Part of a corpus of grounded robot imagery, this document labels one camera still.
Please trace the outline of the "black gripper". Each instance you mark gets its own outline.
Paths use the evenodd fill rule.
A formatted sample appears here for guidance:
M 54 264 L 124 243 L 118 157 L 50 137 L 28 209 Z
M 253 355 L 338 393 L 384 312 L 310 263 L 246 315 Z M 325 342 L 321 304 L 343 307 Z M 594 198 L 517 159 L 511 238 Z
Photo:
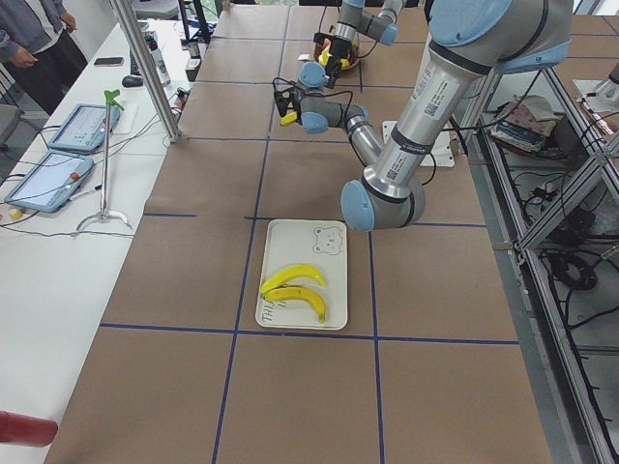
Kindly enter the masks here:
M 330 57 L 328 60 L 328 69 L 325 70 L 327 88 L 334 88 L 339 72 L 343 67 L 349 65 L 349 54 L 351 51 L 351 41 L 343 38 L 333 38 L 330 44 Z
M 302 87 L 294 86 L 289 87 L 284 91 L 284 96 L 287 100 L 285 112 L 296 112 L 301 114 L 303 112 L 301 101 L 306 95 L 305 89 Z

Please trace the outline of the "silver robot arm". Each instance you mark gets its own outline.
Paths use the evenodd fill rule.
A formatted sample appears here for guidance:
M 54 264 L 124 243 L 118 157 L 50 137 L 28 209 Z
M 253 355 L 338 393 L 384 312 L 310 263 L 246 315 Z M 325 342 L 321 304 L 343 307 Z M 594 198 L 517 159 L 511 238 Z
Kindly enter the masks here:
M 433 1 L 427 14 L 428 55 L 414 92 L 383 141 L 360 105 L 328 101 L 341 61 L 357 35 L 390 45 L 404 4 L 384 2 L 379 14 L 362 1 L 344 1 L 330 38 L 326 64 L 307 62 L 297 81 L 276 91 L 283 125 L 299 123 L 308 133 L 346 132 L 365 169 L 340 195 L 347 225 L 358 231 L 405 227 L 424 211 L 426 200 L 414 172 L 444 129 L 471 83 L 490 72 L 524 73 L 562 62 L 569 51 L 570 1 Z
M 404 8 L 405 1 L 384 1 L 378 14 L 366 11 L 365 4 L 365 1 L 342 1 L 338 21 L 330 38 L 330 55 L 324 65 L 326 87 L 329 89 L 335 87 L 342 69 L 341 60 L 352 50 L 357 33 L 385 45 L 391 45 L 398 35 L 398 14 Z

